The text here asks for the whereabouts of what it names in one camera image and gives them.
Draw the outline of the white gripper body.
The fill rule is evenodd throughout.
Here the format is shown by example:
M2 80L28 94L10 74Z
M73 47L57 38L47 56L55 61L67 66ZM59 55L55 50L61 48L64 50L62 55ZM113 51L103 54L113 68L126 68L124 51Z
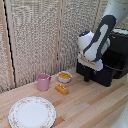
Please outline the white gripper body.
M87 66L91 69L94 69L95 71L100 71L103 69L102 60L99 60L97 62L90 62L87 61L82 54L78 54L77 59L78 62L81 63L83 66Z

